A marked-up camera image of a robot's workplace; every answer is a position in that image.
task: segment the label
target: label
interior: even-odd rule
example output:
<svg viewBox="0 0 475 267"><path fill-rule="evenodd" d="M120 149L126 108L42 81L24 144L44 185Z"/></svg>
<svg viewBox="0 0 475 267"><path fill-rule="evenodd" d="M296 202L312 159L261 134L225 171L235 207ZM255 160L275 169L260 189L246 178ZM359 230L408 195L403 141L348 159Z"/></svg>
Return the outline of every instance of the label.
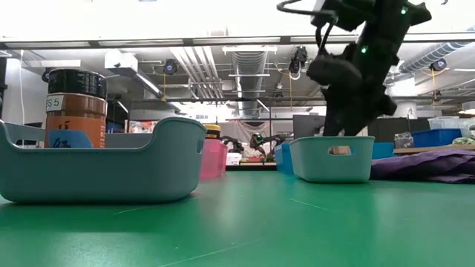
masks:
<svg viewBox="0 0 475 267"><path fill-rule="evenodd" d="M75 116L46 118L46 148L104 148L105 121Z"/></svg>
<svg viewBox="0 0 475 267"><path fill-rule="evenodd" d="M46 96L46 112L48 111L60 111L62 109L62 100L65 98L63 95Z"/></svg>

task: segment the green table surface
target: green table surface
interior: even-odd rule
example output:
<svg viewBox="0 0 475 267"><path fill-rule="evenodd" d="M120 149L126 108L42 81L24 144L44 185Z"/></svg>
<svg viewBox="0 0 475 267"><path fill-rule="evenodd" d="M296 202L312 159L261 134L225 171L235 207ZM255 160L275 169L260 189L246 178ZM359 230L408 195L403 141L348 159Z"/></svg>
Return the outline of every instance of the green table surface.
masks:
<svg viewBox="0 0 475 267"><path fill-rule="evenodd" d="M475 188L229 172L150 206L0 200L0 266L475 266Z"/></svg>

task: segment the orange jar label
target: orange jar label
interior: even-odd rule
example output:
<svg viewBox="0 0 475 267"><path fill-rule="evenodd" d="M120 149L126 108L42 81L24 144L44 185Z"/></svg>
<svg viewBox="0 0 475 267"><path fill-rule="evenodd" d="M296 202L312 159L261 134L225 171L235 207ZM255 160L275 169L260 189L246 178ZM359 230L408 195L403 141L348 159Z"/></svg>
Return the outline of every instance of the orange jar label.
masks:
<svg viewBox="0 0 475 267"><path fill-rule="evenodd" d="M76 116L48 116L45 147L104 148L105 121Z"/></svg>

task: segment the purple cloth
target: purple cloth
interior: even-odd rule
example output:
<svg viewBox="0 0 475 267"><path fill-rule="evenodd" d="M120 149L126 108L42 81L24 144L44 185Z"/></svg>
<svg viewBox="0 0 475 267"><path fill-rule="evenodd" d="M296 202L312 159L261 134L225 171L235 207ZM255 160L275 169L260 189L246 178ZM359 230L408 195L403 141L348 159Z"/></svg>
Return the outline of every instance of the purple cloth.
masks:
<svg viewBox="0 0 475 267"><path fill-rule="evenodd" d="M371 179L475 183L475 152L443 150L376 159Z"/></svg>

